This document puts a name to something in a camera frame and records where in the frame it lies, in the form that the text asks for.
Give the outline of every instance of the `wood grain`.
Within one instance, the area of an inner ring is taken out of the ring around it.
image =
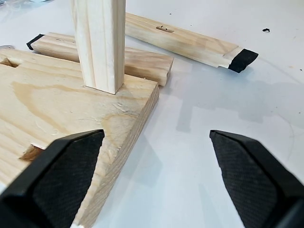
[[[73,36],[48,33],[31,44],[31,47],[47,56],[79,62],[76,41]],[[126,47],[124,73],[146,78],[165,86],[169,77],[173,57]]]
[[[236,44],[126,13],[125,34],[213,67],[228,68],[243,48]]]
[[[125,0],[71,0],[85,85],[116,94],[124,83]]]
[[[8,185],[29,164],[31,147],[45,149],[73,133],[104,129],[91,187],[75,223],[90,228],[157,102],[156,82],[124,76],[116,95],[82,86],[79,63],[0,50],[0,182]]]

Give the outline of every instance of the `white table surface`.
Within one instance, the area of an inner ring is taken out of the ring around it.
[[[126,38],[129,47],[175,60],[96,228],[242,228],[211,129],[259,140],[304,182],[303,0],[127,0],[127,12],[260,55],[237,74]],[[27,50],[26,42],[48,32],[74,33],[68,0],[9,0],[0,7],[0,45]]]

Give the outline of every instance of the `wooden board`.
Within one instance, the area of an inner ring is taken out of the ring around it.
[[[83,86],[80,64],[17,50],[0,50],[0,182],[29,164],[32,145],[46,148],[65,135],[104,129],[91,187],[75,223],[95,222],[143,125],[157,102],[156,82],[125,75],[116,95]]]
[[[48,33],[28,45],[43,55],[79,62],[76,41],[73,36]],[[126,47],[124,73],[146,78],[165,86],[173,59],[171,56]]]
[[[257,58],[257,53],[236,44],[130,13],[126,13],[125,34],[210,66],[225,67],[238,73]]]

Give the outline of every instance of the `mortise hole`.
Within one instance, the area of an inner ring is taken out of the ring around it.
[[[24,152],[24,154],[22,155],[22,157],[20,157],[19,159],[27,161],[27,162],[32,162],[33,160],[35,160],[44,150],[34,146],[33,144],[31,144],[28,149]]]
[[[163,25],[157,26],[156,29],[164,31],[164,32],[169,32],[169,33],[173,33],[174,32],[174,30],[172,30],[170,28],[167,28],[167,27],[164,27]]]
[[[0,59],[0,64],[16,68],[16,67],[18,67],[21,64],[21,62],[12,61],[12,60],[10,60],[8,58],[1,58]]]

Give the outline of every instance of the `black tip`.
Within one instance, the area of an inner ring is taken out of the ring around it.
[[[44,36],[44,34],[39,34],[38,36],[36,36],[35,38],[33,38],[29,43],[27,43],[28,48],[30,50],[33,50],[31,44],[34,43],[35,41],[39,40],[43,36]]]
[[[237,56],[235,56],[228,69],[241,73],[249,64],[255,61],[257,56],[258,53],[243,49]]]

